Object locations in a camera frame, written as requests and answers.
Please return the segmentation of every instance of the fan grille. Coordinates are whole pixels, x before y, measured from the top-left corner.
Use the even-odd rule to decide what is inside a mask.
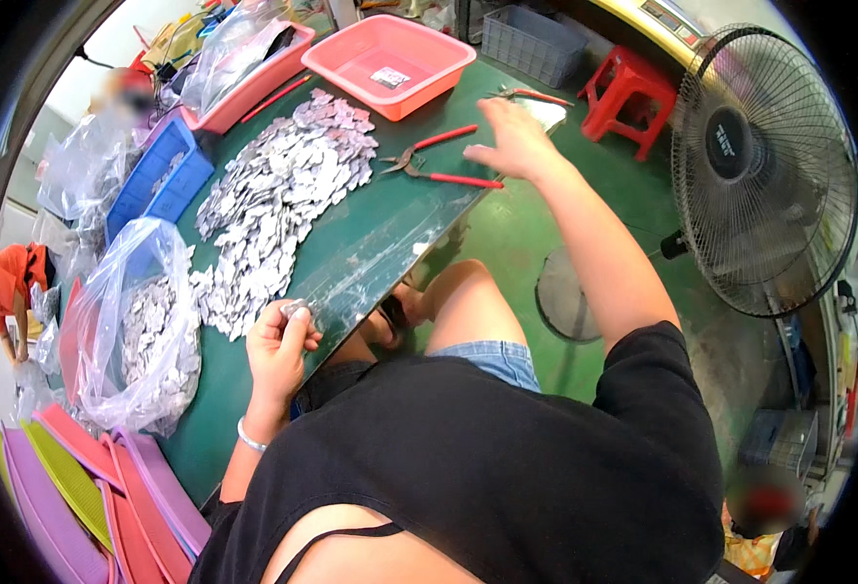
[[[682,230],[716,293],[773,317],[826,290],[854,238],[858,177],[815,66],[760,27],[721,29],[683,78],[675,120]]]

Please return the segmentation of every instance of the red-handled pliers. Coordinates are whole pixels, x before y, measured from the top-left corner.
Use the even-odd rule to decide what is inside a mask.
[[[441,175],[437,172],[423,173],[420,172],[420,166],[422,166],[422,163],[418,163],[415,165],[411,163],[413,152],[415,152],[416,150],[432,146],[433,144],[438,144],[439,142],[444,142],[460,135],[472,134],[477,130],[478,124],[473,123],[470,126],[465,126],[464,128],[459,128],[457,130],[452,130],[451,132],[446,132],[445,134],[438,134],[432,136],[431,138],[426,138],[423,141],[417,142],[416,144],[413,144],[412,146],[405,149],[403,151],[403,154],[401,154],[400,156],[381,158],[380,161],[383,163],[395,164],[390,168],[381,171],[380,173],[382,175],[385,175],[388,172],[403,170],[411,177],[423,177],[423,179],[428,179],[430,181],[457,182],[458,184],[466,184],[471,185],[473,187],[482,187],[482,189],[503,189],[504,183],[501,181],[488,181],[486,179],[475,179],[474,177],[456,177],[454,175]]]
[[[575,106],[575,104],[570,101],[566,101],[561,97],[549,95],[548,93],[540,93],[539,91],[523,89],[519,87],[514,89],[507,89],[505,85],[500,86],[499,92],[490,91],[490,94],[494,97],[503,97],[504,99],[511,99],[514,95],[519,95],[520,97],[538,99],[540,101],[549,102],[551,104],[559,104],[560,106],[565,106],[567,108],[572,108]]]

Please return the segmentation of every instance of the silver bracelet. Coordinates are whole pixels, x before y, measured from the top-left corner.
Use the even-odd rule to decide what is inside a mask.
[[[251,440],[248,435],[244,434],[244,416],[241,416],[241,419],[237,421],[237,437],[240,438],[244,444],[250,446],[254,450],[257,450],[258,452],[263,452],[267,450],[266,444],[255,442]]]

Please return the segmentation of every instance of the right hand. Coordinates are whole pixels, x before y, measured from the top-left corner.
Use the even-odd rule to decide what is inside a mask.
[[[271,302],[248,332],[250,400],[262,409],[289,404],[303,380],[303,349],[316,350],[322,340],[308,309],[296,310],[289,321],[283,318],[280,308],[290,302]]]
[[[478,109],[493,128],[495,147],[468,146],[465,158],[514,179],[536,182],[564,162],[533,116],[502,97],[478,101]]]

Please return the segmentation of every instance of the red plastic stool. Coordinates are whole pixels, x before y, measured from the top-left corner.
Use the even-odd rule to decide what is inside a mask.
[[[598,88],[606,88],[600,99]],[[640,145],[634,158],[641,163],[676,105],[676,90],[672,85],[642,57],[621,46],[611,50],[578,92],[579,99],[584,95],[588,96],[588,114],[581,123],[581,134],[591,142],[600,140],[608,130],[625,135]],[[659,103],[655,115],[653,101]],[[645,121],[648,127],[639,130],[618,121],[622,109],[636,122]]]

